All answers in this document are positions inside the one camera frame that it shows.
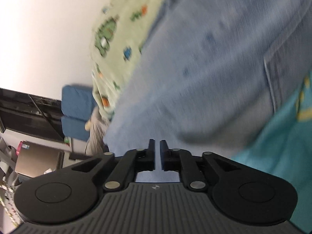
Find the blue denim jeans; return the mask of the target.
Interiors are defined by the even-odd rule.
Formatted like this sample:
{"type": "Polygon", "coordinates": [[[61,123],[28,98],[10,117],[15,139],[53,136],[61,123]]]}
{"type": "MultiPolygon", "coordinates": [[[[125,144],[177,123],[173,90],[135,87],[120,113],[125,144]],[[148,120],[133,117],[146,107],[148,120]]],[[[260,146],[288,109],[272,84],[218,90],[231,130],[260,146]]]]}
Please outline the blue denim jeans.
{"type": "Polygon", "coordinates": [[[311,69],[311,0],[165,0],[104,143],[229,157],[311,69]]]}

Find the teal smiley bed sheet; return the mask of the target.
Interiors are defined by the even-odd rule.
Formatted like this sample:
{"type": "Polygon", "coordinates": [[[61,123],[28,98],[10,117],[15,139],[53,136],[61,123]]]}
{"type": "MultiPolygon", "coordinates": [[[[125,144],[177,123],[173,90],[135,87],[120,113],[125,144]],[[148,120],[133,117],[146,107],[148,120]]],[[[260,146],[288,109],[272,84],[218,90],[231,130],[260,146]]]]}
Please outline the teal smiley bed sheet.
{"type": "Polygon", "coordinates": [[[311,75],[274,114],[256,141],[232,160],[278,176],[298,194],[291,222],[311,232],[311,75]]]}

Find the green dinosaur fleece blanket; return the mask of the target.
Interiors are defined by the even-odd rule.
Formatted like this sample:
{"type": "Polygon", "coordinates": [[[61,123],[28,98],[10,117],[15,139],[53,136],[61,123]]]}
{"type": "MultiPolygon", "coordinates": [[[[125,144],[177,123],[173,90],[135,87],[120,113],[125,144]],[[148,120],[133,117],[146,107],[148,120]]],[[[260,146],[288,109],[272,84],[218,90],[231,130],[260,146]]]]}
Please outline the green dinosaur fleece blanket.
{"type": "Polygon", "coordinates": [[[93,96],[110,120],[164,0],[110,0],[93,28],[90,57],[93,96]]]}

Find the brown cardboard box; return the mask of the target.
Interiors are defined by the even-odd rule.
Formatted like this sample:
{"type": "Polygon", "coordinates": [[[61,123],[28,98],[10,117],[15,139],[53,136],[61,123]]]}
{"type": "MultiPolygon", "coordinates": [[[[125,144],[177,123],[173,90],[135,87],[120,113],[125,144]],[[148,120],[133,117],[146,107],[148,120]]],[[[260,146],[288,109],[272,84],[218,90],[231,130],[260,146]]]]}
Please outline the brown cardboard box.
{"type": "Polygon", "coordinates": [[[64,151],[32,142],[21,141],[15,172],[37,177],[62,168],[64,151]]]}

